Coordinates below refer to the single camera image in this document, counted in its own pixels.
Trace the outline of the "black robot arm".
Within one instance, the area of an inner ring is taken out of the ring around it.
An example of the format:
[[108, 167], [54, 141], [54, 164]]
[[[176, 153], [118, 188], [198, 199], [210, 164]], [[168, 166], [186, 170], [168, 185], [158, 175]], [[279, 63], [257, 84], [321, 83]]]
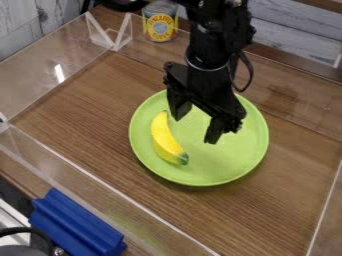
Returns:
[[165, 84], [173, 117], [182, 119], [197, 107], [210, 117], [205, 141], [214, 144], [240, 131], [248, 111], [236, 94], [248, 87], [236, 83], [238, 64], [253, 64], [244, 48], [253, 43], [249, 0], [172, 0], [181, 4], [190, 23], [185, 64], [165, 64]]

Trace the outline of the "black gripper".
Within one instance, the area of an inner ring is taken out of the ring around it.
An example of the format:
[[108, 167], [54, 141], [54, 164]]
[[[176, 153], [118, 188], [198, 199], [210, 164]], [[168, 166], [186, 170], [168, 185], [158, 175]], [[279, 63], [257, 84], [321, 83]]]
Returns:
[[216, 144], [225, 133], [237, 133], [248, 112], [234, 90], [238, 60], [220, 67], [197, 67], [177, 62], [165, 64], [168, 101], [174, 119], [180, 121], [197, 106], [212, 118], [205, 142]]

